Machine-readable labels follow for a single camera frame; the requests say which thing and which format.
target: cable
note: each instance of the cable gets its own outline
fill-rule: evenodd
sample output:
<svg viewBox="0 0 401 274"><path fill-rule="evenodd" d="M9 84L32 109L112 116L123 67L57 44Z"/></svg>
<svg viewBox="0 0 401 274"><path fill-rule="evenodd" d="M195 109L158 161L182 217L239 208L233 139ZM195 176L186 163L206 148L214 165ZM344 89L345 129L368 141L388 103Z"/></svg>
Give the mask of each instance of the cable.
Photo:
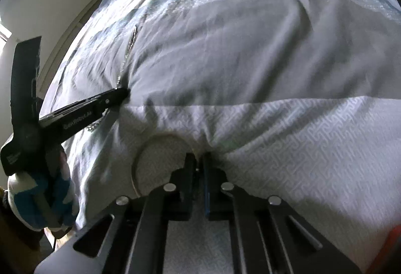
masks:
<svg viewBox="0 0 401 274"><path fill-rule="evenodd" d="M54 243L53 243L53 251L52 251L52 252L54 252L54 251L56 250L56 241L57 241L57 239L56 239L56 238L54 238Z"/></svg>
<svg viewBox="0 0 401 274"><path fill-rule="evenodd" d="M162 133L162 134L156 134L154 136L151 136L147 141L145 141L138 149L137 154L135 155L134 161L132 162L132 167L131 167L131 183L132 183L132 188L134 189L135 195L140 198L142 197L142 193L139 190L138 187L138 181L136 179L136 170L138 167L139 159L141 158L142 153L144 150L149 146L150 143L153 143L161 138L166 138L166 137L172 137L172 138L178 138L179 140L183 141L193 152L195 155L196 159L198 159L197 154L194 151L194 148L189 144L184 138L180 137L177 134L174 133Z"/></svg>

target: bed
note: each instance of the bed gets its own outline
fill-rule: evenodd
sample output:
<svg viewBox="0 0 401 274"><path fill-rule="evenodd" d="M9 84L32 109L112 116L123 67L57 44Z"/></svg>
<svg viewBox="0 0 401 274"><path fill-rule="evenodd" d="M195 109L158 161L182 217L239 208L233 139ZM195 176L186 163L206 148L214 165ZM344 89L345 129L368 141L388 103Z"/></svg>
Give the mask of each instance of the bed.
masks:
<svg viewBox="0 0 401 274"><path fill-rule="evenodd" d="M366 270L401 223L400 37L396 0L103 0L41 110L131 90L64 143L77 228L211 151ZM164 271L232 273L228 225L208 223L201 198L169 225Z"/></svg>

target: gripper logo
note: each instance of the gripper logo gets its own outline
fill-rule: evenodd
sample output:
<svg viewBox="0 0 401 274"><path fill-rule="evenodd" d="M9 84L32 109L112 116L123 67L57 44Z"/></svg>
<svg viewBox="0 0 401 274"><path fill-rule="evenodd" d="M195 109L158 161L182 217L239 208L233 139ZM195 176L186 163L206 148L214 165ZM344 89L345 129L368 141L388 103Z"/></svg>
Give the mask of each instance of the gripper logo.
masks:
<svg viewBox="0 0 401 274"><path fill-rule="evenodd" d="M63 124L63 129L67 130L71 126L76 125L77 123L81 122L83 119L86 119L90 115L92 115L92 111L86 112L84 115L77 117L76 119L72 120L71 122L69 122L67 124Z"/></svg>

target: screw head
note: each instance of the screw head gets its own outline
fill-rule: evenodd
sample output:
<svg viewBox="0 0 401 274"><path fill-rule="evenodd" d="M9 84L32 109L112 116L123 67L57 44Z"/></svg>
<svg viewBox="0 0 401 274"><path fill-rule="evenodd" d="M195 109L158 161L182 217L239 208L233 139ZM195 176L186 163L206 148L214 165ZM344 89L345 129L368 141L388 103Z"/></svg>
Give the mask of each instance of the screw head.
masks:
<svg viewBox="0 0 401 274"><path fill-rule="evenodd" d="M221 184L221 189L224 191L230 191L234 189L234 185L231 182L224 182Z"/></svg>
<svg viewBox="0 0 401 274"><path fill-rule="evenodd" d="M278 206L281 204L281 198L276 195L270 196L267 201L273 206Z"/></svg>
<svg viewBox="0 0 401 274"><path fill-rule="evenodd" d="M177 189L177 186L173 183L166 183L163 187L164 191L173 192Z"/></svg>
<svg viewBox="0 0 401 274"><path fill-rule="evenodd" d="M130 199L127 196L120 196L116 199L116 204L118 206L124 206L129 203Z"/></svg>

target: window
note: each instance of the window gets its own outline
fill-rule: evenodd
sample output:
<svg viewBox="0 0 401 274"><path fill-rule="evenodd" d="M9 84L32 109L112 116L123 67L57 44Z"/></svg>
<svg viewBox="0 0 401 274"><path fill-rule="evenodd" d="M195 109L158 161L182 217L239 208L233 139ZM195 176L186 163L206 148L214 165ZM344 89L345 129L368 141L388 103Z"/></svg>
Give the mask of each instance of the window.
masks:
<svg viewBox="0 0 401 274"><path fill-rule="evenodd" d="M0 23L0 55L1 55L1 52L3 51L3 48L4 48L7 40L10 38L10 36L11 36L11 32Z"/></svg>

